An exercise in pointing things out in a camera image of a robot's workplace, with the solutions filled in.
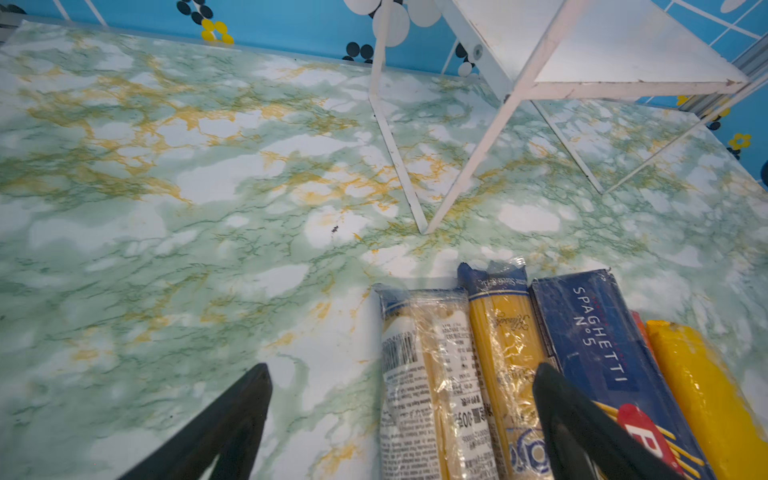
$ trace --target white metal rack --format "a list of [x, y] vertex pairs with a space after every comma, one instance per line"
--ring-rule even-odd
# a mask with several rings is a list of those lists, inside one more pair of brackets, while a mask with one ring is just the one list
[[479, 68], [502, 105], [427, 223], [379, 103], [392, 2], [382, 0], [381, 33], [376, 39], [369, 99], [421, 233], [437, 229], [523, 100], [534, 101], [602, 194], [623, 184], [656, 155], [605, 190], [536, 100], [734, 94], [707, 117], [715, 118], [762, 83], [751, 84], [738, 68], [650, 0], [435, 0], [457, 41], [465, 46], [469, 60]]

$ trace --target blue spaghetti box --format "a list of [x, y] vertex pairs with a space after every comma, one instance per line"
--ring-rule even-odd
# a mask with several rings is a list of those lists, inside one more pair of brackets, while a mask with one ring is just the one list
[[607, 270], [536, 279], [531, 299], [561, 372], [685, 478], [715, 480]]

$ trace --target white metal frame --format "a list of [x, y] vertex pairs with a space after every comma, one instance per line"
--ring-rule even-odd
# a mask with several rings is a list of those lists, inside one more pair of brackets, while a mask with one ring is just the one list
[[[755, 91], [764, 81], [765, 78], [761, 77], [759, 80], [752, 83], [739, 83], [733, 82], [723, 83], [720, 89], [722, 93], [735, 94], [726, 104], [721, 105], [718, 109], [701, 119], [689, 130], [684, 132], [678, 138], [672, 140], [668, 145], [661, 148], [658, 152], [646, 159], [639, 167], [631, 171], [626, 177], [619, 180], [615, 185], [609, 187], [607, 190], [602, 187], [600, 181], [592, 174], [589, 166], [581, 159], [576, 152], [573, 144], [565, 137], [558, 126], [549, 117], [543, 106], [536, 100], [545, 99], [562, 99], [562, 98], [626, 98], [638, 95], [648, 94], [670, 94], [670, 90], [685, 89], [688, 94], [696, 93], [711, 93], [712, 84], [687, 82], [687, 83], [671, 83], [671, 82], [656, 82], [653, 84], [645, 84], [644, 82], [630, 83], [630, 84], [617, 84], [610, 82], [594, 82], [594, 83], [547, 83], [537, 82], [536, 78], [547, 64], [547, 61], [554, 53], [555, 49], [569, 33], [569, 31], [577, 23], [581, 14], [588, 6], [590, 0], [564, 0], [560, 5], [560, 8], [555, 13], [553, 19], [550, 21], [544, 34], [539, 39], [536, 47], [531, 53], [528, 60], [525, 62], [518, 77], [514, 80], [514, 84], [511, 85], [509, 94], [506, 95], [501, 107], [498, 109], [496, 116], [488, 127], [488, 130], [483, 134], [482, 139], [475, 147], [469, 160], [454, 180], [449, 192], [443, 198], [438, 210], [435, 212], [435, 216], [427, 223], [427, 219], [424, 215], [419, 199], [416, 196], [416, 192], [413, 188], [413, 184], [409, 178], [408, 171], [405, 164], [402, 161], [402, 157], [397, 149], [397, 143], [392, 136], [392, 131], [387, 124], [386, 116], [382, 109], [379, 100], [379, 85], [381, 83], [381, 75], [384, 64], [386, 63], [386, 42], [389, 34], [389, 16], [392, 11], [393, 0], [382, 0], [381, 10], [377, 12], [377, 15], [381, 15], [381, 25], [379, 30], [379, 37], [376, 39], [376, 49], [373, 55], [373, 66], [371, 73], [371, 83], [369, 87], [369, 100], [373, 108], [376, 120], [381, 128], [384, 141], [386, 143], [389, 154], [392, 157], [392, 162], [395, 165], [395, 170], [400, 179], [403, 190], [406, 194], [406, 199], [413, 212], [416, 225], [419, 228], [419, 232], [423, 234], [433, 233], [438, 225], [442, 222], [442, 219], [448, 213], [453, 206], [456, 198], [467, 187], [468, 181], [472, 174], [477, 169], [478, 165], [485, 159], [485, 155], [488, 153], [490, 147], [495, 143], [496, 138], [502, 132], [502, 129], [509, 121], [509, 118], [515, 112], [515, 109], [520, 105], [523, 100], [532, 100], [534, 106], [539, 111], [544, 120], [552, 128], [553, 132], [560, 139], [566, 150], [574, 158], [578, 166], [587, 176], [589, 181], [600, 194], [607, 194], [621, 186], [627, 180], [630, 180], [637, 172], [650, 165], [659, 154], [666, 149], [676, 144], [681, 138], [687, 136], [695, 128], [715, 118], [721, 111], [728, 107], [733, 106], [738, 101], [743, 100], [747, 95]], [[449, 12], [446, 10], [444, 15], [459, 15], [457, 11]], [[445, 65], [442, 69], [442, 73], [445, 73], [448, 63], [450, 62], [453, 51], [458, 44], [459, 39], [456, 38], [454, 45], [449, 52], [449, 56], [445, 61]], [[490, 56], [491, 52], [486, 52], [485, 55]], [[484, 62], [487, 66], [496, 68], [490, 62]], [[498, 76], [494, 76], [495, 86], [498, 94], [498, 88], [501, 85], [503, 88], [504, 81], [499, 81]]]

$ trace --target white shelf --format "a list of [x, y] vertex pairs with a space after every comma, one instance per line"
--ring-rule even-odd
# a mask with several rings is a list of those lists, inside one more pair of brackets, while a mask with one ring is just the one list
[[[503, 98], [562, 0], [436, 0]], [[747, 77], [650, 0], [593, 0], [536, 78], [535, 98], [733, 93]]]

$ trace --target yellow package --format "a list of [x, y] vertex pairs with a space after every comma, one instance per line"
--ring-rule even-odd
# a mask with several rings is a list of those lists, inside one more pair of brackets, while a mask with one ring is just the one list
[[505, 461], [500, 476], [552, 478], [533, 399], [539, 363], [547, 361], [528, 296], [522, 258], [491, 263], [488, 271], [462, 263], [469, 319]]
[[717, 351], [689, 326], [647, 323], [659, 368], [718, 480], [764, 478], [768, 443]]
[[467, 294], [374, 289], [382, 306], [382, 478], [498, 478]]

